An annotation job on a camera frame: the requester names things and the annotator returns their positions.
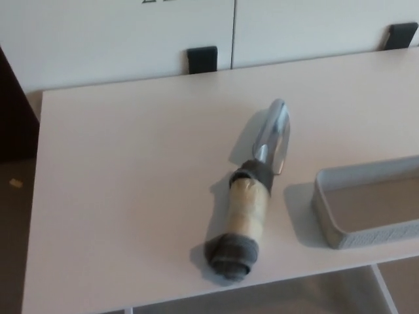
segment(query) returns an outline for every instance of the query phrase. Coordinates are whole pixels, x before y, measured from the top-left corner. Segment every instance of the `cabinet door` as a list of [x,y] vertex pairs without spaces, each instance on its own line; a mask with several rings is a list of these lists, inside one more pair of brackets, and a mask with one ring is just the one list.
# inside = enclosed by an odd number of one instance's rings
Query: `cabinet door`
[[0,44],[25,92],[179,75],[184,50],[230,68],[234,0],[4,0]]
[[416,0],[237,0],[233,65],[377,50],[390,24],[413,21]]

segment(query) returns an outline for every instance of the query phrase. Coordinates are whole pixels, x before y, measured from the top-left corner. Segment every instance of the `garden trowel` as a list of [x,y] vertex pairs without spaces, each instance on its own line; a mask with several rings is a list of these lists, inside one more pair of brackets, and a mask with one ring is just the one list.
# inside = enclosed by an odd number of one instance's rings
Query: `garden trowel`
[[246,161],[230,178],[225,233],[205,246],[208,264],[225,279],[241,281],[256,263],[274,176],[282,172],[289,134],[287,106],[277,99],[253,145],[254,159]]

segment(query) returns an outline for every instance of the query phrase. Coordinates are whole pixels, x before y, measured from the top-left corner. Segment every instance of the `white shelf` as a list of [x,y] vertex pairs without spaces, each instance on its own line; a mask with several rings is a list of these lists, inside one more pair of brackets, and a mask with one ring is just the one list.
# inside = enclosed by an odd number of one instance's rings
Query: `white shelf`
[[370,266],[148,305],[134,314],[396,314]]
[[[419,239],[331,250],[310,210],[321,168],[419,153],[417,73],[410,49],[46,92],[23,313],[103,313],[419,255]],[[222,231],[229,173],[277,97],[287,161],[259,261],[227,286],[201,245]]]

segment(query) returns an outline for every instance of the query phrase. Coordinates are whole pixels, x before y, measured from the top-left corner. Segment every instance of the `metal tray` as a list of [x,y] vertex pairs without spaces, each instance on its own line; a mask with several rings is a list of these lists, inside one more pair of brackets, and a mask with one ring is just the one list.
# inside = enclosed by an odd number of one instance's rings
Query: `metal tray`
[[419,156],[321,170],[312,200],[334,249],[419,234]]

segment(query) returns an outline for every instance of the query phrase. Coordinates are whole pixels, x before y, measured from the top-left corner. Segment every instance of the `small debris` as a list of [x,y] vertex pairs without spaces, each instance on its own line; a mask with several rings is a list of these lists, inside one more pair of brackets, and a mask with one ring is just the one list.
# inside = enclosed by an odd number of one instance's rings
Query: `small debris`
[[17,179],[11,179],[11,180],[9,181],[9,184],[10,184],[11,186],[15,187],[15,188],[22,188],[22,187],[23,187],[23,185],[24,185],[24,183],[23,183],[22,181],[17,180]]

